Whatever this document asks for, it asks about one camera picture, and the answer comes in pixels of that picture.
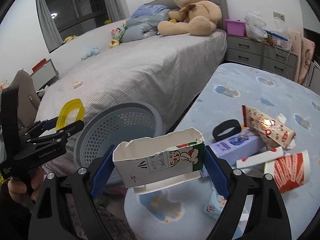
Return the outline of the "left hand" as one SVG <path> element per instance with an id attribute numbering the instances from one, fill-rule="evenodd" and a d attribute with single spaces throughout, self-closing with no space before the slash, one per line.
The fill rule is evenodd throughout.
<path id="1" fill-rule="evenodd" d="M 43 169 L 38 167 L 31 179 L 31 187 L 33 189 L 32 194 L 26 197 L 27 186 L 22 181 L 12 178 L 8 182 L 8 189 L 11 198 L 22 204 L 24 207 L 31 207 L 31 202 L 36 201 L 43 185 Z"/>

